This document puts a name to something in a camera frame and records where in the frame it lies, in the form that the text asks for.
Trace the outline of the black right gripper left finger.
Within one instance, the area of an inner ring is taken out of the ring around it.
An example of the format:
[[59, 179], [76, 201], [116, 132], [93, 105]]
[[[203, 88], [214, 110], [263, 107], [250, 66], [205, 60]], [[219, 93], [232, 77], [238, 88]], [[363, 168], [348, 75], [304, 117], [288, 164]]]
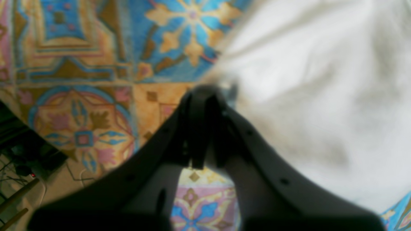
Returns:
[[205, 165], [211, 98], [211, 85], [188, 91], [132, 158], [88, 187], [37, 209], [27, 230], [130, 231], [148, 225], [155, 231], [170, 231], [181, 171]]

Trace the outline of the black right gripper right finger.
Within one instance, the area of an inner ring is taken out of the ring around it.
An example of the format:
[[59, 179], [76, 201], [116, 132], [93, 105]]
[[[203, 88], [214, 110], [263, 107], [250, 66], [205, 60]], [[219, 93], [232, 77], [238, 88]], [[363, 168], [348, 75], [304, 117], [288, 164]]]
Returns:
[[209, 99], [209, 159], [235, 184], [243, 231], [383, 231], [373, 212], [323, 189], [288, 164], [217, 88]]

